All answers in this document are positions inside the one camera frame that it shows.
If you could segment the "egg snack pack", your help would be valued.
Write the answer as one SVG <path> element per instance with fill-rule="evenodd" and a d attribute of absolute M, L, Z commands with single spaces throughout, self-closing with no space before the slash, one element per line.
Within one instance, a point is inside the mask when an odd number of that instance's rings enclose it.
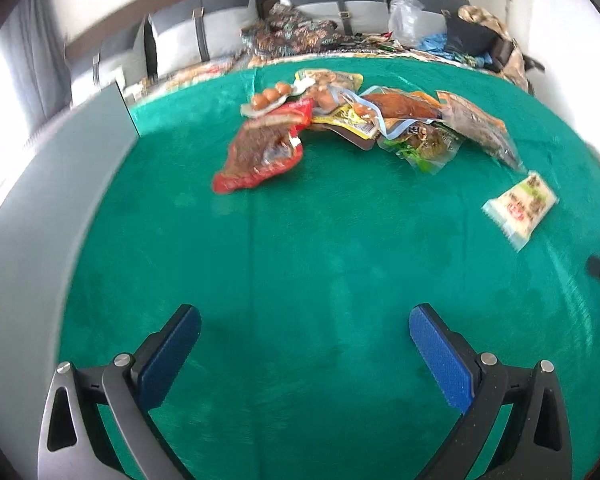
<path fill-rule="evenodd" d="M 315 80 L 310 77 L 296 80 L 292 84 L 279 81 L 274 87 L 255 93 L 247 103 L 240 106 L 240 114 L 247 118 L 262 117 L 281 107 L 290 98 L 302 96 L 314 84 Z"/>

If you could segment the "cream rice cracker pack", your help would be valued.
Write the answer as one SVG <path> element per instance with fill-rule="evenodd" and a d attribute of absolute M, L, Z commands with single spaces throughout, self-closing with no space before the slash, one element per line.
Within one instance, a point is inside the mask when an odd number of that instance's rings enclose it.
<path fill-rule="evenodd" d="M 500 228 L 516 252 L 520 252 L 558 202 L 544 179 L 536 171 L 530 171 L 524 180 L 497 198 L 487 200 L 482 211 Z"/>

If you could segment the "peanut snack pack yellow border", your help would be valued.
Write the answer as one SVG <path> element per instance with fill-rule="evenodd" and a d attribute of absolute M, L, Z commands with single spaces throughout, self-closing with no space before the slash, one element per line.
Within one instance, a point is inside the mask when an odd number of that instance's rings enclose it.
<path fill-rule="evenodd" d="M 297 75 L 314 80 L 304 92 L 314 104 L 313 129 L 333 131 L 363 151 L 369 151 L 378 136 L 386 132 L 377 106 L 358 95 L 362 75 L 324 68 Z"/>

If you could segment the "white cardboard box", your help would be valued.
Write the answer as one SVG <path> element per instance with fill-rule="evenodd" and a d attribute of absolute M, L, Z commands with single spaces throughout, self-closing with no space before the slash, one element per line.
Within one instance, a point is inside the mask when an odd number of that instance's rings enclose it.
<path fill-rule="evenodd" d="M 0 191 L 0 450 L 36 476 L 38 432 L 84 238 L 138 134 L 116 84 L 60 114 Z"/>

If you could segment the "grey curtain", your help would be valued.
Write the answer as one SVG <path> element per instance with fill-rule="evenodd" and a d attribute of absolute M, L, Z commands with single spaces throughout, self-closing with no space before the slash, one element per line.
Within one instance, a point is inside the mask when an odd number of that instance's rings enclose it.
<path fill-rule="evenodd" d="M 52 0 L 20 0 L 0 29 L 0 49 L 32 131 L 66 108 L 71 78 Z"/>

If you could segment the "brown chicken leg pack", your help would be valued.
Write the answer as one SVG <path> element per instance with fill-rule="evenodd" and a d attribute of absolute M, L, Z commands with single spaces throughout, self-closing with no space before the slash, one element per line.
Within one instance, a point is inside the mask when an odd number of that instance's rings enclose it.
<path fill-rule="evenodd" d="M 415 122 L 431 122 L 442 118 L 442 105 L 423 91 L 407 92 L 388 87 L 372 87 L 361 99 L 372 103 L 385 124 L 384 136 L 393 139 Z"/>

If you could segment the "red orange snack pack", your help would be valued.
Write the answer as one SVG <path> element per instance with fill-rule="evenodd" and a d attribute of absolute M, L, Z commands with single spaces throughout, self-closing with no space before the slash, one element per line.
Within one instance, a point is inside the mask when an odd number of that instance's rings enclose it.
<path fill-rule="evenodd" d="M 313 100 L 304 98 L 246 120 L 212 179 L 212 191 L 228 194 L 255 188 L 297 166 L 303 156 L 300 132 L 311 125 L 312 116 Z"/>

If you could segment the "clear plastic bag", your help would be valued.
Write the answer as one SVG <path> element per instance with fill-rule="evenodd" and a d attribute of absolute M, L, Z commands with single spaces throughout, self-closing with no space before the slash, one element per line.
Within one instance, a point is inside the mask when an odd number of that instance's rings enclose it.
<path fill-rule="evenodd" d="M 388 31 L 402 47 L 412 48 L 419 44 L 416 25 L 422 12 L 424 5 L 418 0 L 391 0 Z"/>

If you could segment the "grey pillow far left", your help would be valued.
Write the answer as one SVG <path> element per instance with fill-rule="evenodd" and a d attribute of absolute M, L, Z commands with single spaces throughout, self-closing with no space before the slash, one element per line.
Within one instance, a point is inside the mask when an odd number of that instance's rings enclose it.
<path fill-rule="evenodd" d="M 143 18 L 115 32 L 73 61 L 66 58 L 71 78 L 71 104 L 78 106 L 115 82 L 122 92 L 148 77 Z"/>

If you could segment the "green clear sausage pack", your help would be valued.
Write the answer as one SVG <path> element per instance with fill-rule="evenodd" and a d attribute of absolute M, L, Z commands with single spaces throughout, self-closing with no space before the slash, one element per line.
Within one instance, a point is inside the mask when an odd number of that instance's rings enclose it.
<path fill-rule="evenodd" d="M 457 154 L 464 138 L 442 122 L 414 122 L 394 139 L 380 136 L 377 145 L 423 174 L 437 174 Z"/>

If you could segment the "beige patterned blanket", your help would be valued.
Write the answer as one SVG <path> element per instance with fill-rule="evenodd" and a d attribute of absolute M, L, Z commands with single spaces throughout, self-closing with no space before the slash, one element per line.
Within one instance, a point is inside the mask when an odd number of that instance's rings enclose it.
<path fill-rule="evenodd" d="M 486 9 L 471 4 L 461 6 L 457 16 L 467 23 L 483 26 L 496 33 L 494 45 L 489 49 L 494 73 L 531 94 L 532 85 L 526 76 L 524 54 L 506 24 Z"/>

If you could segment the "orange clear dark snack bag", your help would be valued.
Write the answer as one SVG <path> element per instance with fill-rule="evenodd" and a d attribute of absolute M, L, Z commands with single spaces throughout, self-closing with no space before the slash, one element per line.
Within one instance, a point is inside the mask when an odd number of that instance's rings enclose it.
<path fill-rule="evenodd" d="M 477 143 L 486 154 L 510 169 L 524 171 L 515 142 L 506 125 L 468 99 L 449 91 L 438 90 L 442 122 L 461 136 Z"/>

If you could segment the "black bag on bed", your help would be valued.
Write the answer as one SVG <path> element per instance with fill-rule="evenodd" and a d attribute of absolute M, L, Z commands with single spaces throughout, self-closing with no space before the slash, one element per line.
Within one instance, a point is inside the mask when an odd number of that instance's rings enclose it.
<path fill-rule="evenodd" d="M 453 14 L 445 15 L 446 43 L 444 50 L 453 53 L 480 56 L 490 52 L 498 42 L 494 30 L 476 23 L 469 23 Z"/>

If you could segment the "blue cloth on bed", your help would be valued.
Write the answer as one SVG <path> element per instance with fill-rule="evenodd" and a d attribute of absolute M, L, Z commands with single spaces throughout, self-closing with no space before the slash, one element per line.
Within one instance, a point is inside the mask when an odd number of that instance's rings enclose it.
<path fill-rule="evenodd" d="M 492 64 L 492 58 L 489 53 L 475 56 L 445 50 L 447 39 L 448 36 L 446 36 L 445 32 L 426 36 L 420 40 L 416 49 L 437 56 L 438 58 L 444 58 L 448 61 L 468 65 L 472 68 L 487 68 Z"/>

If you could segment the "dark patterned folded cloth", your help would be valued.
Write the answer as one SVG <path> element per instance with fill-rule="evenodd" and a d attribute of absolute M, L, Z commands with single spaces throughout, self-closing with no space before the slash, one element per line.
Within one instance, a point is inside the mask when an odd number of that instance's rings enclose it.
<path fill-rule="evenodd" d="M 274 4 L 264 20 L 244 27 L 240 34 L 245 48 L 265 60 L 326 52 L 347 40 L 334 21 L 314 20 L 280 3 Z"/>

